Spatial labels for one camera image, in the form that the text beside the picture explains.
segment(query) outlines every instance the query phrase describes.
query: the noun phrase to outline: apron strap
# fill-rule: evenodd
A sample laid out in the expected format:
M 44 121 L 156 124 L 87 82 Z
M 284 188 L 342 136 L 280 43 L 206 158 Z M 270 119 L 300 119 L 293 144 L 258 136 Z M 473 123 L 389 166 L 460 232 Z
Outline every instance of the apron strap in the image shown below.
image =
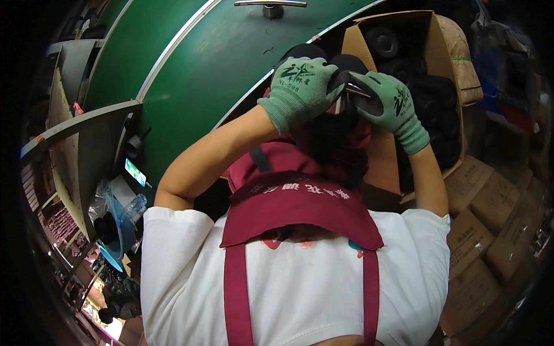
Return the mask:
M 273 169 L 268 162 L 267 157 L 261 150 L 261 146 L 257 146 L 250 152 L 250 159 L 254 165 L 260 170 L 260 172 L 272 172 Z M 348 175 L 342 187 L 352 191 L 362 181 L 365 167 L 367 165 L 367 155 L 364 155 L 362 160 L 354 167 L 352 172 Z
M 342 184 L 347 190 L 353 191 L 356 186 L 362 181 L 364 171 L 367 165 L 367 155 L 363 155 L 362 160 L 354 167 L 346 181 Z
M 229 346 L 253 346 L 248 305 L 246 246 L 225 248 L 223 270 L 225 327 Z M 363 251 L 363 343 L 374 346 L 379 319 L 379 265 L 375 251 Z
M 375 251 L 363 251 L 363 344 L 374 346 L 379 320 L 379 263 Z
M 225 248 L 223 301 L 229 346 L 253 346 L 244 243 Z
M 260 172 L 272 172 L 268 159 L 265 157 L 264 152 L 261 150 L 261 146 L 257 146 L 250 151 L 250 158 Z

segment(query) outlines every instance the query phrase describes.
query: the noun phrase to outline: plastic water bottle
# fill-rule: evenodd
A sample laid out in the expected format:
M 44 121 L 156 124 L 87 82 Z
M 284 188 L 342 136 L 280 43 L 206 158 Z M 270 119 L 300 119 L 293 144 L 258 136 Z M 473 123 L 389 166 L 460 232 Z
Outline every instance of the plastic water bottle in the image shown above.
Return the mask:
M 146 211 L 146 197 L 143 194 L 138 194 L 128 205 L 123 209 L 123 214 L 134 224 Z

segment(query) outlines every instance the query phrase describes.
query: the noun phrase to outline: forearm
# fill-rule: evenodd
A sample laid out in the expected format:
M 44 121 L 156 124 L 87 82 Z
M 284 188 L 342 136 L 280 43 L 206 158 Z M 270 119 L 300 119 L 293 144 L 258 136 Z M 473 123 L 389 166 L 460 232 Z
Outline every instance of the forearm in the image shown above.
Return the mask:
M 167 168 L 156 192 L 155 206 L 192 209 L 203 193 L 242 155 L 278 133 L 260 105 L 202 137 Z
M 442 218 L 448 214 L 448 197 L 431 145 L 427 144 L 417 153 L 408 155 L 408 158 L 412 166 L 417 207 Z

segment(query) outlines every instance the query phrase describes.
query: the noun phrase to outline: work glove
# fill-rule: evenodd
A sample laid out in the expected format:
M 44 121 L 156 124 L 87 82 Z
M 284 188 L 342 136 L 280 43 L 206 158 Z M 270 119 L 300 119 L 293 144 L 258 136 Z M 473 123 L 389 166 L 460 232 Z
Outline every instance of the work glove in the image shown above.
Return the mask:
M 361 75 L 350 72 L 351 82 L 380 102 L 376 107 L 360 96 L 352 102 L 358 113 L 369 122 L 392 132 L 406 154 L 415 154 L 429 143 L 429 134 L 414 111 L 412 95 L 398 79 L 384 73 L 368 72 Z
M 258 105 L 268 113 L 280 136 L 325 112 L 344 91 L 346 83 L 327 92 L 338 67 L 326 63 L 323 58 L 289 57 L 276 69 L 269 95 L 258 99 Z

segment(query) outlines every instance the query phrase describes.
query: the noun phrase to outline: maroon apron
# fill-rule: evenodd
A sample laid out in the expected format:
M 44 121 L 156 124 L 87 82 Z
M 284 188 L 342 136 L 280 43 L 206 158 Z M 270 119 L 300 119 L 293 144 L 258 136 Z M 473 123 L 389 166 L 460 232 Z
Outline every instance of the maroon apron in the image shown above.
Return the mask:
M 379 314 L 383 241 L 359 196 L 325 179 L 324 169 L 287 140 L 264 143 L 228 169 L 233 195 L 220 247 L 225 247 L 223 297 L 229 346 L 253 346 L 245 244 L 263 232 L 311 224 L 363 248 L 363 338 L 373 346 Z

